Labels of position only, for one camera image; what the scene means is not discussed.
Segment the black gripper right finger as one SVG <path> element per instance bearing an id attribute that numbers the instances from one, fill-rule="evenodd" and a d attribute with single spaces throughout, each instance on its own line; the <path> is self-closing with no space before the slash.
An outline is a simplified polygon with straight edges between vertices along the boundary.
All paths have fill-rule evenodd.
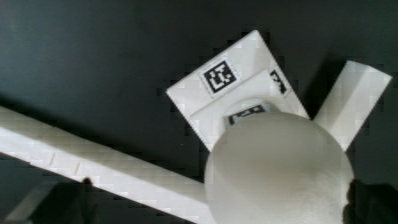
<path id="1" fill-rule="evenodd" d="M 398 190 L 382 184 L 351 183 L 343 224 L 398 224 Z"/>

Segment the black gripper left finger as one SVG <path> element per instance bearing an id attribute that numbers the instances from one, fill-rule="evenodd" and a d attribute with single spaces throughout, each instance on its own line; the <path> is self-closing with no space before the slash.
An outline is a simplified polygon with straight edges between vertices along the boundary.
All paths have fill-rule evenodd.
<path id="1" fill-rule="evenodd" d="M 11 210 L 2 224 L 98 224 L 93 182 L 43 182 Z"/>

